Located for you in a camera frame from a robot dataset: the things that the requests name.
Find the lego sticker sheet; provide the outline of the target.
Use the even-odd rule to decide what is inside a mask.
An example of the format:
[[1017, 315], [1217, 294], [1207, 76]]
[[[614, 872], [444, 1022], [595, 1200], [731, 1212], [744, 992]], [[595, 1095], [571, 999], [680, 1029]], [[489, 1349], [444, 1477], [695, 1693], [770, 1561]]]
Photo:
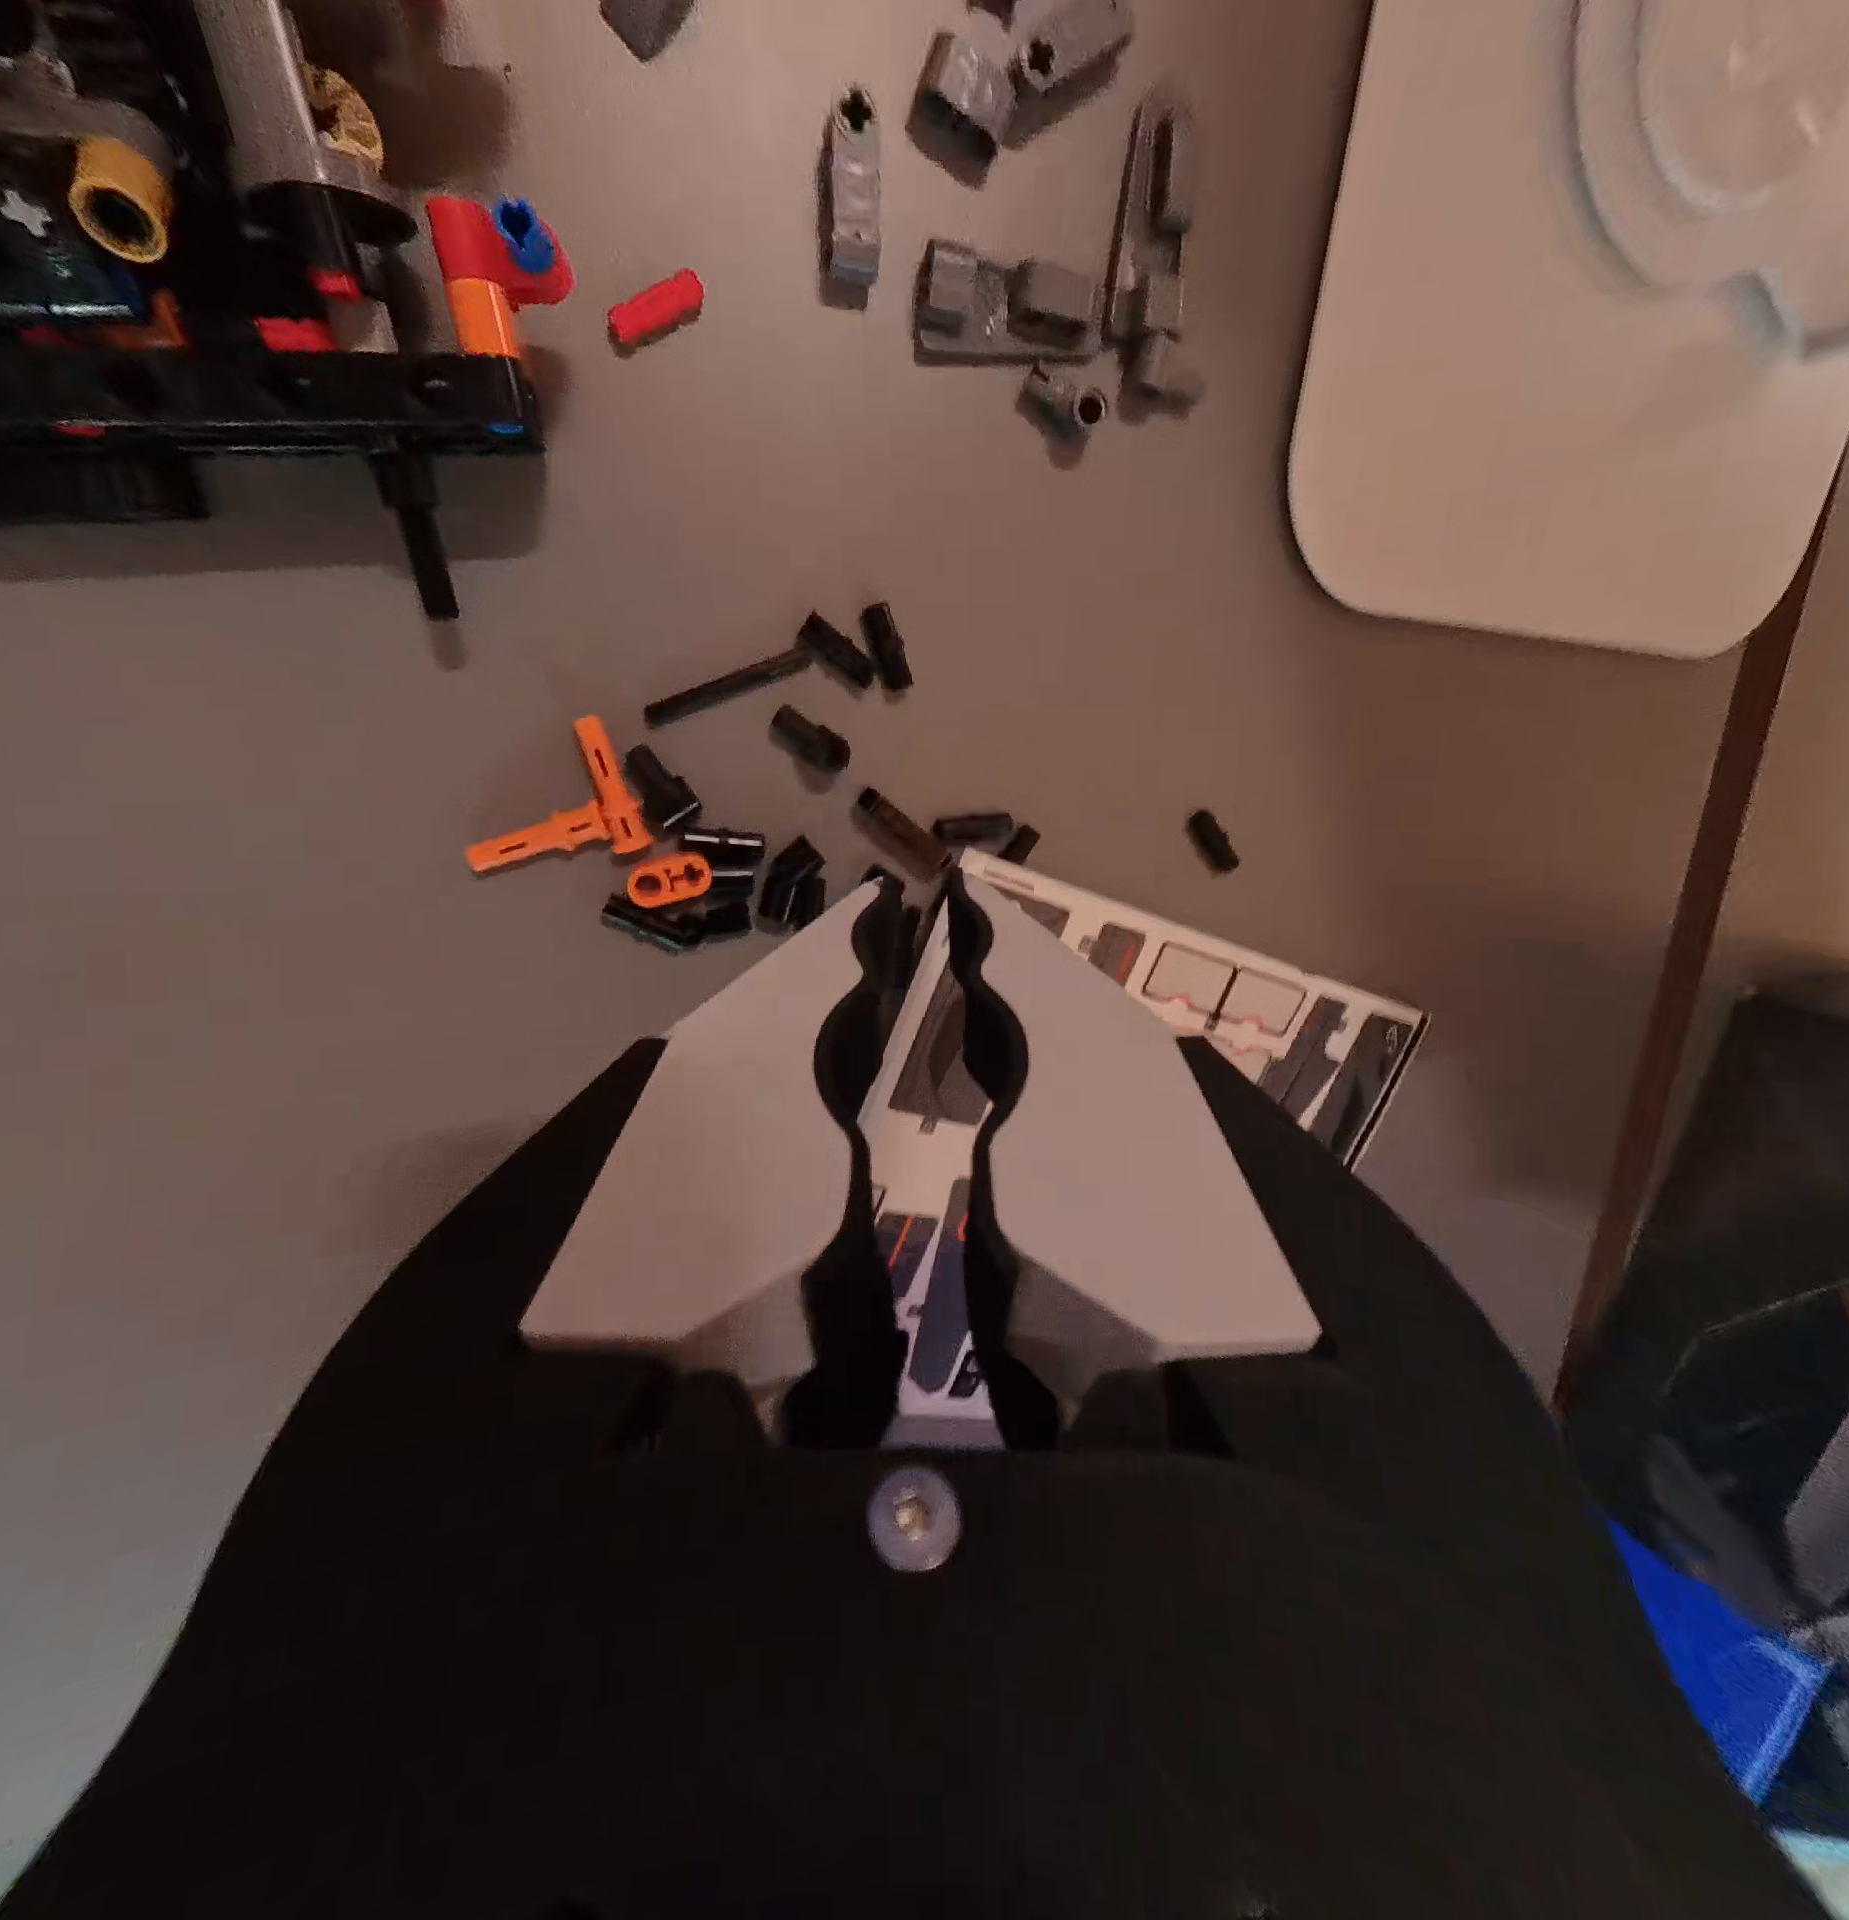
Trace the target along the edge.
[[[967, 851], [959, 869], [1017, 902], [1180, 1045], [1210, 1045], [1338, 1163], [1360, 1158], [1424, 1033], [1416, 1007], [995, 858]], [[889, 1445], [1001, 1444], [966, 1311], [970, 1151], [981, 1123], [984, 1095], [962, 1064], [962, 996], [949, 972], [949, 934], [932, 916], [861, 1116], [876, 1237], [906, 1336]]]

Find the white book stand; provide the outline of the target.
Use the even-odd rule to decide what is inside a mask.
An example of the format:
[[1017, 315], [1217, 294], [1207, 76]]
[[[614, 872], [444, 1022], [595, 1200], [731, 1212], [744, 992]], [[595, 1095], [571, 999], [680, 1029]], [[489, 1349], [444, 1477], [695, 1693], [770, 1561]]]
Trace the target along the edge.
[[1289, 459], [1345, 609], [1662, 660], [1849, 446], [1849, 2], [1374, 2]]

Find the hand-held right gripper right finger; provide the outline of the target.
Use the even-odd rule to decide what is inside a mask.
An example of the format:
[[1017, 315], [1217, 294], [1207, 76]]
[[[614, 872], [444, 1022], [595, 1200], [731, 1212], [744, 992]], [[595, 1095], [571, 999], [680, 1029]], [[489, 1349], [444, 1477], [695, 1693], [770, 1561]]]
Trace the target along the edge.
[[1109, 1375], [1299, 1356], [1323, 1324], [1173, 1033], [973, 872], [943, 891], [970, 1151], [966, 1311], [1008, 1452]]

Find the pile of dark curved panels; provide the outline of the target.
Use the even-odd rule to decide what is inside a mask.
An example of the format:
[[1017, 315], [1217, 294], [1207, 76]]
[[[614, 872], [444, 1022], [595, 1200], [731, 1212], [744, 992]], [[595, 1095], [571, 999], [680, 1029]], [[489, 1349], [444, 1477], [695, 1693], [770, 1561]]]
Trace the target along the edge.
[[[1109, 79], [1132, 41], [1126, 2], [1058, 2], [1023, 29], [1008, 60], [978, 41], [934, 37], [915, 106], [973, 163], [1052, 127]], [[922, 365], [1023, 368], [1020, 406], [1054, 443], [1086, 443], [1108, 396], [1081, 368], [1122, 360], [1139, 410], [1190, 413], [1204, 393], [1183, 350], [1183, 251], [1199, 199], [1196, 114], [1172, 90], [1136, 111], [1119, 219], [1100, 279], [1045, 258], [1001, 263], [932, 237], [911, 305], [911, 351]], [[832, 101], [816, 174], [823, 288], [867, 305], [882, 273], [882, 114], [861, 83]]]

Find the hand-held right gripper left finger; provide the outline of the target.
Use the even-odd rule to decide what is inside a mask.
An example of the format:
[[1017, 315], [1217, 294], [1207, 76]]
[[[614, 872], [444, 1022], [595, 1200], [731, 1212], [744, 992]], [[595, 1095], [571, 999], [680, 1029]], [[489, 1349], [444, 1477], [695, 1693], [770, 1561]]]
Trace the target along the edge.
[[903, 930], [902, 887], [864, 883], [673, 1027], [528, 1345], [727, 1375], [794, 1445], [888, 1434], [906, 1342], [861, 1116]]

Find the orange lego cross piece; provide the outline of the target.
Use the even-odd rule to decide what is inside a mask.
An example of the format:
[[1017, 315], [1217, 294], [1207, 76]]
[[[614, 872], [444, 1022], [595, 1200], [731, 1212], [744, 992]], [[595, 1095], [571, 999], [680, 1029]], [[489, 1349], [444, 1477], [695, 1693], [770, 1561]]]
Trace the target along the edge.
[[528, 866], [538, 858], [571, 853], [606, 845], [617, 858], [639, 858], [655, 849], [642, 802], [625, 780], [623, 756], [596, 715], [571, 722], [591, 780], [591, 802], [561, 809], [553, 819], [483, 841], [466, 849], [466, 869], [478, 876]]

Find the short black lego pin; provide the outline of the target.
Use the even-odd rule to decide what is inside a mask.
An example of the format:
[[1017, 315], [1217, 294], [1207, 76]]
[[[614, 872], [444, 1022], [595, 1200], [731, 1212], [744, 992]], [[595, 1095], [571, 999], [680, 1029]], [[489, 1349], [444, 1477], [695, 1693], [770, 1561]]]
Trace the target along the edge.
[[861, 787], [850, 807], [854, 824], [895, 869], [917, 879], [936, 879], [959, 866], [959, 851], [921, 827], [888, 792]]

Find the red lego pin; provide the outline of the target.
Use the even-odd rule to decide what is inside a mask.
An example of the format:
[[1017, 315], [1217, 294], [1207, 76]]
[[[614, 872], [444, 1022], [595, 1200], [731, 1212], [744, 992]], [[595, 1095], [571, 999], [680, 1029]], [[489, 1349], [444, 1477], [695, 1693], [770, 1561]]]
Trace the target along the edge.
[[607, 340], [618, 351], [635, 351], [670, 333], [695, 323], [704, 313], [705, 288], [698, 272], [683, 267], [607, 307]]

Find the dark lego set box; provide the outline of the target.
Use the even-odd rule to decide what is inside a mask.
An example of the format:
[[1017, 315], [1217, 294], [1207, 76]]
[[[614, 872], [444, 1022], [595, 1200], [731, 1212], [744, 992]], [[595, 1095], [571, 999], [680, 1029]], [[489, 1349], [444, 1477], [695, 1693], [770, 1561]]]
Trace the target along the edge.
[[1849, 969], [1735, 1001], [1564, 1434], [1752, 1618], [1849, 1607]]

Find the blue plastic bin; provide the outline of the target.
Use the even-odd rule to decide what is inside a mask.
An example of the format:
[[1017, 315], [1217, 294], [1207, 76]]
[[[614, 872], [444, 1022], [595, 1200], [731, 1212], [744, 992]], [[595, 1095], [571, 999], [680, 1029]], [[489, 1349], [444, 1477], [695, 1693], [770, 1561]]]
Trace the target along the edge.
[[1794, 1759], [1833, 1668], [1756, 1627], [1699, 1578], [1607, 1522], [1650, 1638], [1731, 1783], [1756, 1808]]

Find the pile of black lego pins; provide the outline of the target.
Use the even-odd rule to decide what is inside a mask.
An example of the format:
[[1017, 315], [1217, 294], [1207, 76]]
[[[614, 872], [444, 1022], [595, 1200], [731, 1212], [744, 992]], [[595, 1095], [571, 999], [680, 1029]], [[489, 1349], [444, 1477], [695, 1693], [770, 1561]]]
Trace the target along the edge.
[[[874, 604], [861, 612], [861, 641], [879, 668], [879, 687], [883, 693], [911, 690], [911, 664], [906, 644], [888, 604]], [[805, 771], [821, 780], [837, 780], [849, 771], [850, 745], [849, 740], [825, 722], [816, 722], [797, 707], [782, 703], [770, 718], [770, 736], [789, 750]], [[1008, 813], [962, 813], [943, 814], [932, 831], [946, 841], [955, 851], [978, 849], [995, 851], [1003, 862], [1023, 862], [1038, 845], [1033, 827], [1020, 824]]]

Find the black lego axle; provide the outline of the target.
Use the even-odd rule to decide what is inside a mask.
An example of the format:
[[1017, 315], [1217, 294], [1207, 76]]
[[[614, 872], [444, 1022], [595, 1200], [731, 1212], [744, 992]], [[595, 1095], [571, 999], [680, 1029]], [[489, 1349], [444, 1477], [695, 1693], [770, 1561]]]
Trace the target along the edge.
[[867, 690], [879, 682], [879, 668], [874, 654], [842, 633], [821, 612], [805, 615], [797, 625], [791, 644], [775, 655], [747, 662], [744, 668], [731, 668], [711, 682], [683, 687], [644, 707], [644, 722], [651, 731], [670, 728], [704, 711], [727, 707], [754, 693], [794, 682], [811, 671], [828, 671], [857, 690]]

